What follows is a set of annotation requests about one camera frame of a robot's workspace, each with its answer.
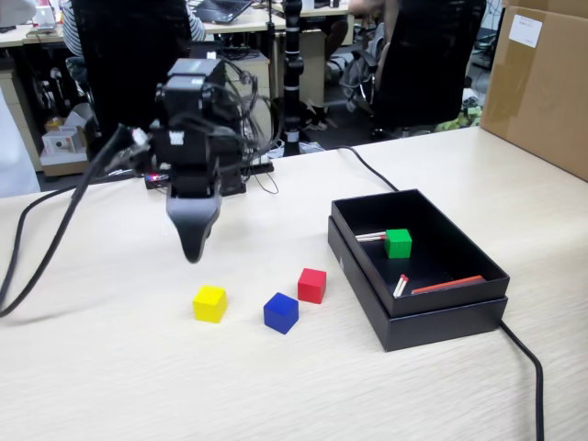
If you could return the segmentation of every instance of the chair armrest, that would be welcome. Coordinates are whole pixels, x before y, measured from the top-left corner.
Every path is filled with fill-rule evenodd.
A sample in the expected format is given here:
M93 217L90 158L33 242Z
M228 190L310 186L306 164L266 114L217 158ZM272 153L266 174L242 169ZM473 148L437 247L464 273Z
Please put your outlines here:
M353 54L353 58L356 61L361 58L364 62L366 62L367 69L371 74L376 73L376 71L378 70L378 62L371 53L366 51L351 51L351 53Z

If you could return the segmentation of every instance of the open box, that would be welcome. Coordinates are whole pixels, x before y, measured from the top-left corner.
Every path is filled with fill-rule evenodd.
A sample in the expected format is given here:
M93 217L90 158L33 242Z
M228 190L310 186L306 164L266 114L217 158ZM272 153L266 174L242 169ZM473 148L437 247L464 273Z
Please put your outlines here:
M389 259L383 241L356 239L395 229L413 239L409 259ZM334 201L329 244L386 350L488 332L502 319L509 277L418 190ZM410 280L395 299L401 274ZM411 295L473 276L486 281Z

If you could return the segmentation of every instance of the paper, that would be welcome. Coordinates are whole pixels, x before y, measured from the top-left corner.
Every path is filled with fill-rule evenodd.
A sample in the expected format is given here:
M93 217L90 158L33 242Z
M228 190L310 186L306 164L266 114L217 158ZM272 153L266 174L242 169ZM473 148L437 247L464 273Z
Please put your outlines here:
M514 16L513 26L511 27L511 34L508 36L512 41L519 42L531 48L537 46L539 41L539 34L543 23L536 21L533 18L523 16Z

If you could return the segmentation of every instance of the office chair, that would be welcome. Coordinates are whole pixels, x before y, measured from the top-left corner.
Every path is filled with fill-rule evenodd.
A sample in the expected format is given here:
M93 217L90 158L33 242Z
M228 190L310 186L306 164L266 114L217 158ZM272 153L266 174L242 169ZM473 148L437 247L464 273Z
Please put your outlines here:
M379 87L378 62L365 51L371 80L360 93L374 113L372 135L433 125L458 117L469 56L486 9L486 0L399 0L399 15L384 61Z
M73 0L96 119L107 140L122 123L146 130L155 89L190 52L185 0Z

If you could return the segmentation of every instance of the black pole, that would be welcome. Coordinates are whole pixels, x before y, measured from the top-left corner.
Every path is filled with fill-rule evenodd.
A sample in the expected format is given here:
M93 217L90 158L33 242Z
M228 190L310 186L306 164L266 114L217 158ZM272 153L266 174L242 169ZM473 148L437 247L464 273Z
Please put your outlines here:
M284 127L286 145L284 156L300 154L300 76L304 62L300 58L300 11L301 0L284 0L286 18L286 60L284 70Z
M274 22L272 21L272 1L273 0L267 0L267 12L268 12L268 21L266 22L267 25L267 38L266 38L266 42L267 42L267 59L269 60L269 65L273 66L274 62L276 62L276 60L274 60L274 40L276 39L276 26L274 25ZM270 74L269 75L269 90L270 95L274 93L274 81L276 80L275 75Z

